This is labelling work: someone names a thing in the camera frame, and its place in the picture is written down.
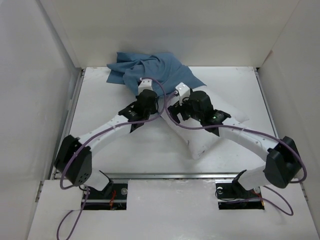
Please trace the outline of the white pillow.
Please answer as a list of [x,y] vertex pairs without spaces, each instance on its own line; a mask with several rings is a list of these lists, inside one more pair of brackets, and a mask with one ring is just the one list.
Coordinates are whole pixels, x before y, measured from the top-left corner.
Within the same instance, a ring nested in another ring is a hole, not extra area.
[[[243,123],[249,120],[249,117],[245,112],[230,104],[223,97],[212,91],[208,86],[199,86],[194,90],[204,91],[210,97],[210,101],[214,108],[230,114],[238,122]],[[170,128],[184,140],[194,160],[200,159],[202,155],[211,149],[220,139],[215,134],[204,129],[189,130],[175,125],[165,111],[161,114],[161,117],[170,126]]]

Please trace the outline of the blue pillowcase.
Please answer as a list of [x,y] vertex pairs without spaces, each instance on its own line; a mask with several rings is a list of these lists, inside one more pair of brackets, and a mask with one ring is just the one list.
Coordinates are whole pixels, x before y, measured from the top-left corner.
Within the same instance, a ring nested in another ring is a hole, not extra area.
[[157,80],[160,83],[152,83],[152,89],[158,96],[172,93],[179,83],[184,83],[191,89],[205,85],[172,53],[118,52],[116,62],[108,64],[107,67],[110,74],[106,82],[125,85],[134,95],[138,94],[141,78]]

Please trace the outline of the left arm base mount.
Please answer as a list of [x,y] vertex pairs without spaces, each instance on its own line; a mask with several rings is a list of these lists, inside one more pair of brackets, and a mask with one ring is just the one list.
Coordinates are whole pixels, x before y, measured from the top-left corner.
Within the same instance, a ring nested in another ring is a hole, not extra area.
[[88,211],[124,211],[127,209],[128,183],[113,183],[107,196],[89,187],[89,196],[85,202],[86,192],[82,195],[81,206]]

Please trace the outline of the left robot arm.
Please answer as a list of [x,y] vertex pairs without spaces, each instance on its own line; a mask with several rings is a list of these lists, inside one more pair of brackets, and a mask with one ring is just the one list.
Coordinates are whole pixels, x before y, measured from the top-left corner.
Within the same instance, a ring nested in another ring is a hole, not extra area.
[[158,96],[144,89],[136,101],[104,125],[82,136],[66,136],[60,146],[54,167],[71,182],[73,187],[86,186],[99,197],[107,198],[112,193],[113,181],[102,171],[93,169],[93,157],[117,138],[126,136],[157,112]]

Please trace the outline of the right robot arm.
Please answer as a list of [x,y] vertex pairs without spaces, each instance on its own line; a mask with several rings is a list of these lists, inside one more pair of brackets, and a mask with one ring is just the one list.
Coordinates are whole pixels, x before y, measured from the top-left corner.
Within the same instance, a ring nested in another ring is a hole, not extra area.
[[175,90],[168,96],[165,110],[177,126],[181,126],[181,121],[193,119],[200,123],[198,130],[233,141],[264,161],[263,166],[242,170],[232,180],[234,198],[245,199],[249,191],[265,185],[284,189],[295,183],[299,171],[306,170],[292,138],[278,139],[245,127],[229,113],[214,108],[204,91]]

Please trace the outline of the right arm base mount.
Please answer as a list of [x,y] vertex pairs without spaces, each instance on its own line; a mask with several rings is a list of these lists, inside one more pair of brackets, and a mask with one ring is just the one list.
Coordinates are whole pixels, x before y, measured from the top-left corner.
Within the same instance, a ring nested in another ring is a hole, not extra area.
[[219,210],[264,210],[261,189],[245,190],[231,181],[217,181],[215,196]]

